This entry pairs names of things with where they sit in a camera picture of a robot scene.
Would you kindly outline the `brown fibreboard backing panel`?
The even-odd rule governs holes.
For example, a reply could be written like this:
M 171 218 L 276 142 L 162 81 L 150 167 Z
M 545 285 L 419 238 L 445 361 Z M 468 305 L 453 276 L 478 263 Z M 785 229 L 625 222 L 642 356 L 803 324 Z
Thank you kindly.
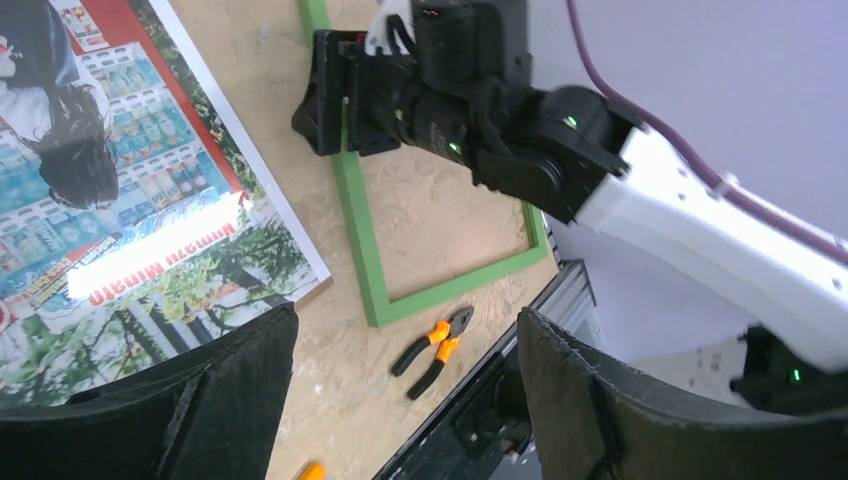
M 314 285 L 308 290 L 304 291 L 293 303 L 293 308 L 295 311 L 299 312 L 302 310 L 307 304 L 314 301 L 317 297 L 319 297 L 322 293 L 327 291 L 334 285 L 334 280 L 332 277 L 324 279 L 321 282 L 315 281 Z

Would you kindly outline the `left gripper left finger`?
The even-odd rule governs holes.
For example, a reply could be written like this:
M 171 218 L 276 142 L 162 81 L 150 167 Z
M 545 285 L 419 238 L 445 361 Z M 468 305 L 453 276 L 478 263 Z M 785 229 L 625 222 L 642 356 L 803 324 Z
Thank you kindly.
M 1 414 L 5 479 L 262 479 L 293 371 L 298 317 L 224 336 L 59 406 Z

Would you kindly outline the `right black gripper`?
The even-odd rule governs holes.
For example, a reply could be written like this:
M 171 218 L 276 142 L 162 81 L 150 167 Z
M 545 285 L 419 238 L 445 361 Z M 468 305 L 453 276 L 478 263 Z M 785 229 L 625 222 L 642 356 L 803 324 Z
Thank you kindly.
M 416 45 L 404 29 L 388 33 L 388 45 L 371 56 L 364 31 L 313 32 L 308 83 L 291 127 L 316 155 L 369 156 L 402 144 L 424 146 Z

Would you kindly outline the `orange handle screwdriver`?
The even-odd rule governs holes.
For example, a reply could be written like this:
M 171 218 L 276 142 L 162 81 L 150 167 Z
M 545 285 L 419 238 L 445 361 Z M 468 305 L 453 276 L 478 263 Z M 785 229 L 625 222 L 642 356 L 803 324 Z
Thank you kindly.
M 307 464 L 299 475 L 297 480 L 324 480 L 327 475 L 326 467 L 320 462 L 311 462 Z

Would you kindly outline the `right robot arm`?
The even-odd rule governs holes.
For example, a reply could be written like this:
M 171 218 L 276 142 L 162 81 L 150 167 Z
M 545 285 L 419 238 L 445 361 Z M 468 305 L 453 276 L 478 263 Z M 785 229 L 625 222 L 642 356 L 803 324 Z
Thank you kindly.
M 523 1 L 383 1 L 364 31 L 305 9 L 310 74 L 292 128 L 319 156 L 403 145 L 476 185 L 623 240 L 738 305 L 730 389 L 751 407 L 847 403 L 847 246 L 709 169 L 669 125 L 600 78 L 531 84 Z

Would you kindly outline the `colourful printed photo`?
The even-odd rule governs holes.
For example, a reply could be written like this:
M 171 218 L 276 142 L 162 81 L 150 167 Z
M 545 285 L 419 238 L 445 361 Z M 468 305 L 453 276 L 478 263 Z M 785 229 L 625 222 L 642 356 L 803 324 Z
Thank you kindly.
M 1 406 L 55 406 L 330 273 L 166 1 L 1 5 Z

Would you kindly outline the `green picture frame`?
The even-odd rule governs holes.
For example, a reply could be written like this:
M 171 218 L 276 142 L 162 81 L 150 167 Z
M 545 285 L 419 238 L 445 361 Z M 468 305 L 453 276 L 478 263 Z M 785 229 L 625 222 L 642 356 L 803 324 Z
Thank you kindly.
M 471 186 L 469 173 L 404 147 L 366 158 L 297 153 L 310 176 L 308 229 L 333 283 L 301 311 L 310 326 L 418 330 L 470 303 L 473 326 L 506 328 L 556 270 L 540 213 Z

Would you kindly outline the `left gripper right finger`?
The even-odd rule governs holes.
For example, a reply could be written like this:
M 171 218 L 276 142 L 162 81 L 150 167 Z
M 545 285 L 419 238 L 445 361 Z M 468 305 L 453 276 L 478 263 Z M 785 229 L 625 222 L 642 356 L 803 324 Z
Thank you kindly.
M 696 395 L 524 308 L 518 356 L 546 479 L 843 479 L 847 413 L 792 417 Z

